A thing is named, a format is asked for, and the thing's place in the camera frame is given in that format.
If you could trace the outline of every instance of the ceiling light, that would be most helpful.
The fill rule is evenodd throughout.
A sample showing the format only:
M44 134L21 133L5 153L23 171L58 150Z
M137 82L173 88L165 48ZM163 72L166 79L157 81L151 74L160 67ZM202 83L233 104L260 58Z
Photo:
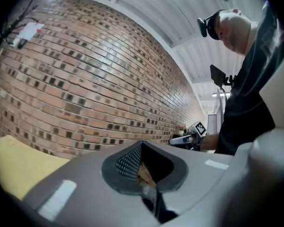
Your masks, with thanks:
M226 96L230 96L231 93L226 93ZM216 93L213 93L213 97L217 96ZM225 96L224 93L220 93L220 96Z

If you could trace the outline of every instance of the brick wall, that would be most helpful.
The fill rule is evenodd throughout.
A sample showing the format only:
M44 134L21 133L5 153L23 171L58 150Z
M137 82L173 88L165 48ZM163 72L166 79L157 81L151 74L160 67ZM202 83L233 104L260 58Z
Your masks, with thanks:
M167 143L203 120L160 44L128 17L88 0L52 0L45 26L0 58L0 137L72 158L129 140Z

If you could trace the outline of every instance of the black shirt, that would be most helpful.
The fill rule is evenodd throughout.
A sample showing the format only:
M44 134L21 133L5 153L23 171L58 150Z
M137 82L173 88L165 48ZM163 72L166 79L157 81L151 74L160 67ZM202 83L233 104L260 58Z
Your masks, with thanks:
M270 4L227 100L216 153L234 155L237 148L275 127L259 95L284 58L284 30Z

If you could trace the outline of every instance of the white ceiling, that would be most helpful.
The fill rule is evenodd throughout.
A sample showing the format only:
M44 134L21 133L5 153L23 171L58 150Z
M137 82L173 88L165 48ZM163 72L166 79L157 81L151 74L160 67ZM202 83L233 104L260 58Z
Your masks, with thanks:
M197 18L206 18L219 9L238 8L259 21L264 0L94 0L133 19L172 56L189 81L204 114L212 114L217 86L210 79L211 64L227 75L235 75L243 57L227 50L219 41L203 38Z

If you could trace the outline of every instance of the ear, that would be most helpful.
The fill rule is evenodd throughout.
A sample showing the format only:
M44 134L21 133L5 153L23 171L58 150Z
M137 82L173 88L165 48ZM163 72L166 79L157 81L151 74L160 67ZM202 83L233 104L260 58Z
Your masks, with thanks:
M238 15L241 15L241 14L242 14L242 13L241 13L241 10L239 10L239 9L233 9L232 12L233 12L233 13L237 13Z

